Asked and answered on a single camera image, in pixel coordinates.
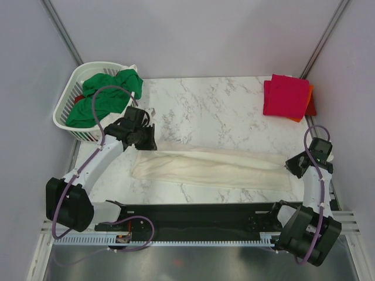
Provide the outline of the cream white t shirt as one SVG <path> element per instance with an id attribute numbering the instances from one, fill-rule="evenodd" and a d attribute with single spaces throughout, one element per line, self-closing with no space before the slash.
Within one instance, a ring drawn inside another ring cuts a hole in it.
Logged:
<path id="1" fill-rule="evenodd" d="M 139 152 L 131 176 L 202 187 L 289 191 L 284 155 L 167 146 Z"/>

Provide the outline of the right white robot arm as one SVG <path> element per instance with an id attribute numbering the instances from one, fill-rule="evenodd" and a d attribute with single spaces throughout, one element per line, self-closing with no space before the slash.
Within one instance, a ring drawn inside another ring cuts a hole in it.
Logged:
<path id="1" fill-rule="evenodd" d="M 270 227 L 281 230 L 275 247 L 293 254 L 300 265 L 320 266 L 342 230 L 330 207 L 331 151 L 328 140 L 313 138 L 308 150 L 285 162 L 287 170 L 303 180 L 303 202 L 296 206 L 281 200 L 268 216 Z"/>

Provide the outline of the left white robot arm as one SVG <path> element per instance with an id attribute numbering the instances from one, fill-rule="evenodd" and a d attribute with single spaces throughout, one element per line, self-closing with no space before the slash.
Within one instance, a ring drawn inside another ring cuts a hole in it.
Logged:
<path id="1" fill-rule="evenodd" d="M 82 232 L 91 224 L 108 222 L 114 229 L 128 225 L 121 204 L 106 200 L 92 203 L 89 195 L 107 167 L 128 147 L 156 150 L 154 108 L 128 107 L 124 116 L 103 129 L 98 145 L 83 162 L 61 179 L 52 177 L 46 184 L 46 218 Z"/>

